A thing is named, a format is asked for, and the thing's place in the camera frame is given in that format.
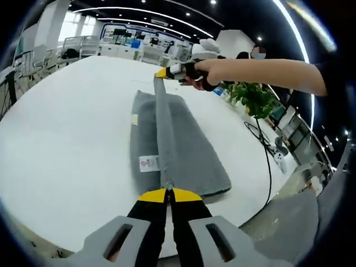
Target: hand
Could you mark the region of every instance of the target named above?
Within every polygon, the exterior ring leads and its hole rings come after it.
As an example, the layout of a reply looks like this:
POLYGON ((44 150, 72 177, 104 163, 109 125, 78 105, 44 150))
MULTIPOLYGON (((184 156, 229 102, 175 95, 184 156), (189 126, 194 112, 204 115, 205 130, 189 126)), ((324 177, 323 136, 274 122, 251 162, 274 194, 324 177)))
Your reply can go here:
MULTIPOLYGON (((206 71, 208 72, 207 76, 207 82, 210 85, 218 85, 221 82, 221 64, 223 60, 203 60, 194 65, 196 70, 200 71, 206 71)), ((202 87, 202 82, 201 81, 194 81, 193 79, 189 77, 185 77, 185 80, 187 80, 184 83, 181 83, 183 86, 194 86, 195 89, 199 91, 204 91, 202 87)))

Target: potted plant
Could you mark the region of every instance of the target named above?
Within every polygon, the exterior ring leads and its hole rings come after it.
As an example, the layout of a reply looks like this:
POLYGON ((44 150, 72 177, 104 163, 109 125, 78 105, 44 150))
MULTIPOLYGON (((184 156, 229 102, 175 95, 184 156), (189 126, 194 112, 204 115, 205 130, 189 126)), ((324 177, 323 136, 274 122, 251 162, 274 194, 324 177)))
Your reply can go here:
POLYGON ((237 82, 228 86, 229 102, 240 101, 245 112, 255 118, 267 118, 278 104, 275 96, 260 83, 237 82))

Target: round table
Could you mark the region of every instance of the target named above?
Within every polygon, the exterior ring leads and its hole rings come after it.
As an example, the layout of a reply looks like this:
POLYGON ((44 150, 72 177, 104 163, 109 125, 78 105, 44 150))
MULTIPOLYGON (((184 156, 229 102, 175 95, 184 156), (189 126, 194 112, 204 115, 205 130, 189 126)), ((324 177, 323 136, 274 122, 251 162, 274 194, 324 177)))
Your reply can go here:
MULTIPOLYGON (((137 90, 154 94, 159 66, 92 56, 33 86, 0 122, 1 199, 19 222, 49 242, 77 252, 84 239, 137 200, 130 168, 131 110, 137 90)), ((261 143, 243 118, 214 93, 165 81, 182 96, 213 145, 232 189, 206 199, 213 215, 236 226, 264 205, 269 174, 261 143)), ((274 140, 276 133, 261 121, 274 140)), ((270 156, 273 197, 293 173, 270 156)), ((161 257, 176 254, 168 212, 161 257)))

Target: window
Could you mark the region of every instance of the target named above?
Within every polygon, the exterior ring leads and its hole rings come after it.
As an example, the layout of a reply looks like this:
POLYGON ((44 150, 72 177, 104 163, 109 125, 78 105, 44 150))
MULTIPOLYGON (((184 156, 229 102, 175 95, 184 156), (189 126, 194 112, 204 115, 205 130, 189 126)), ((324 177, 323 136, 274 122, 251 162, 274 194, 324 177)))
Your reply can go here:
POLYGON ((96 23, 95 18, 87 16, 84 21, 81 36, 93 35, 95 23, 96 23))
POLYGON ((78 28, 78 22, 80 20, 80 14, 67 12, 65 20, 63 21, 61 33, 58 38, 59 42, 64 41, 68 37, 74 37, 78 28))

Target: face mask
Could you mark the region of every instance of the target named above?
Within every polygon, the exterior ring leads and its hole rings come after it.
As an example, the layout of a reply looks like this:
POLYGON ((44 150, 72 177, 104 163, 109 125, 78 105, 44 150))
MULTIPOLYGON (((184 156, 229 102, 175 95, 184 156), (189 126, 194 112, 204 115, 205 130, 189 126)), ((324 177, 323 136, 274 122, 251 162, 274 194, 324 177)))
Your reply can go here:
POLYGON ((252 52, 251 57, 256 58, 257 60, 263 60, 266 57, 266 54, 258 54, 256 52, 252 52))

